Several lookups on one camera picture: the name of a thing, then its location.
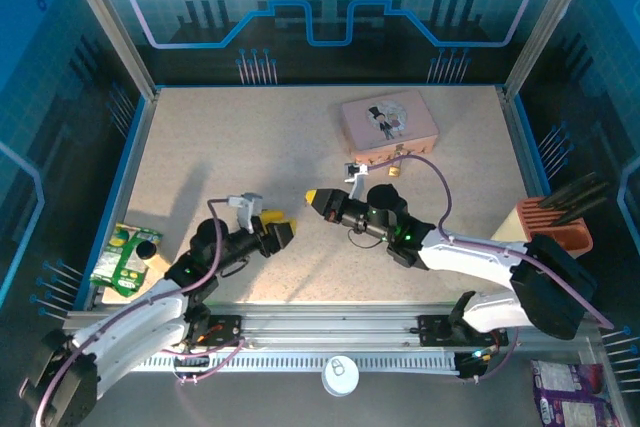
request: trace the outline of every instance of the purple snack bag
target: purple snack bag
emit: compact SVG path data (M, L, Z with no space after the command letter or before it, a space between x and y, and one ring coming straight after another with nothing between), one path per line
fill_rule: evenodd
M531 361L533 394L545 427L619 427L602 364Z

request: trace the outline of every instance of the glass panel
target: glass panel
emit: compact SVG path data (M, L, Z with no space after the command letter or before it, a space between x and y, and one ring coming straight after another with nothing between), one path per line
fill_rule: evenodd
M503 82L546 0L113 0L166 84Z
M638 5L639 0L573 0L521 91L551 190L591 171L609 181L607 200L586 214L594 249L581 260L599 279L599 306L616 325L636 327Z
M0 0L0 51L0 410L23 425L19 383L73 301L139 95L84 0Z

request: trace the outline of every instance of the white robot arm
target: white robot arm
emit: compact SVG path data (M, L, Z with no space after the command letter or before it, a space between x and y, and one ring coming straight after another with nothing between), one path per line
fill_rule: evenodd
M245 194L242 199L246 202L230 201L241 207L239 230L229 233L219 221L218 239L214 220L205 220L191 238L190 250L140 298L73 335L57 329L42 339L19 392L32 410L42 412L38 427L77 425L113 384L160 350L180 343L191 350L240 341L240 329L230 325L233 320L225 324L231 342L217 330L212 335L226 327L219 316L211 316L204 299L217 288L218 274L230 275L225 275L227 268L246 265L254 252L264 257L279 252L295 235L295 221L279 211L263 212L259 196ZM216 247L220 257L214 266Z
M546 334L575 337L585 308L557 282L526 259L539 258L587 301L596 282L553 239L536 236L531 242L476 240L446 232L441 226L412 217L407 202L391 184L377 185L367 202L357 199L366 168L347 164L352 193L338 189L307 192L307 202L325 220L387 242L387 253L405 267L448 270L500 285L496 294L465 293L449 317L443 337L467 331L486 333L507 327L535 326Z

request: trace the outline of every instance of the green package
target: green package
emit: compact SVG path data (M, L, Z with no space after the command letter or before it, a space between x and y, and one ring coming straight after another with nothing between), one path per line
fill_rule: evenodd
M158 245L162 234L155 230L116 224L116 228L104 248L91 274L91 283L111 287L124 297L130 297L139 289L147 272L147 266L136 255L136 247L144 240Z

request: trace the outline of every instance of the white round object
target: white round object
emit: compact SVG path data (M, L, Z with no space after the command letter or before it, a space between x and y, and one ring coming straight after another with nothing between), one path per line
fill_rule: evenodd
M360 380L358 366L349 357L331 357L322 370L322 385L331 395L344 397L355 390Z

